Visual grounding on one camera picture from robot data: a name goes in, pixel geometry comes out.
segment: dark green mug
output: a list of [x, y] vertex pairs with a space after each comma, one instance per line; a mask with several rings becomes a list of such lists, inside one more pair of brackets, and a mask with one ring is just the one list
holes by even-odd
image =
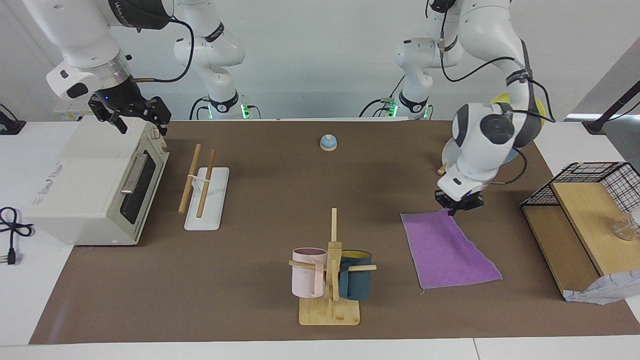
[[349, 271], [349, 266], [371, 265], [371, 253], [362, 250], [343, 250], [340, 260], [340, 297], [366, 300], [371, 292], [370, 271]]

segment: pink mug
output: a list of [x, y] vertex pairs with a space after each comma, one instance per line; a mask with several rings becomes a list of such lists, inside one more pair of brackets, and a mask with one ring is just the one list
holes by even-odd
[[316, 247], [300, 247], [293, 250], [293, 260], [316, 266], [315, 270], [292, 266], [291, 292], [293, 295], [308, 299], [324, 295], [326, 250]]

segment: wooden chopstick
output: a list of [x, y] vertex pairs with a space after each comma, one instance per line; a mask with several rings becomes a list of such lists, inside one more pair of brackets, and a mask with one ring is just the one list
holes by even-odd
[[[289, 260], [289, 265], [297, 266], [300, 268], [314, 270], [316, 266], [312, 263], [303, 263], [302, 261]], [[372, 271], [377, 270], [377, 265], [353, 265], [349, 266], [349, 271]]]
[[331, 209], [331, 241], [338, 240], [338, 209]]
[[[198, 166], [198, 158], [200, 157], [200, 144], [196, 144], [196, 149], [193, 151], [193, 158], [191, 159], [191, 166], [189, 167], [189, 175], [196, 175], [196, 167]], [[189, 200], [189, 193], [191, 192], [191, 183], [193, 177], [187, 176], [187, 183], [184, 185], [184, 191], [182, 192], [182, 199], [180, 200], [180, 207], [178, 208], [179, 214], [184, 214], [187, 210], [187, 201]]]
[[209, 166], [207, 166], [207, 177], [204, 185], [202, 186], [202, 195], [200, 196], [200, 204], [198, 205], [197, 218], [202, 218], [202, 212], [204, 211], [204, 203], [207, 200], [207, 193], [209, 192], [209, 183], [211, 182], [211, 172], [213, 172], [213, 163], [216, 160], [216, 149], [211, 151], [209, 156]]

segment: white stand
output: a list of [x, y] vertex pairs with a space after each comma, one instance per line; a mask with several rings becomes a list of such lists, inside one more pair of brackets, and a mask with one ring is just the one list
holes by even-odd
[[204, 204], [202, 218], [197, 218], [198, 205], [202, 194], [202, 186], [205, 183], [207, 168], [198, 169], [198, 176], [193, 177], [193, 193], [191, 194], [191, 203], [187, 210], [187, 220], [184, 222], [184, 229], [188, 231], [207, 231], [218, 230], [220, 228], [220, 220], [222, 219], [222, 207], [225, 203], [225, 194], [227, 192], [227, 182], [229, 180], [228, 167], [216, 167], [211, 172], [211, 183], [207, 192], [207, 201]]

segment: oven door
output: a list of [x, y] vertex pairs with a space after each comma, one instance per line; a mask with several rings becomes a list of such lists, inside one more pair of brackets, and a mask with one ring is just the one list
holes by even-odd
[[143, 136], [109, 211], [109, 218], [128, 237], [124, 243], [114, 245], [133, 245], [138, 242], [163, 168], [162, 157], [149, 139]]

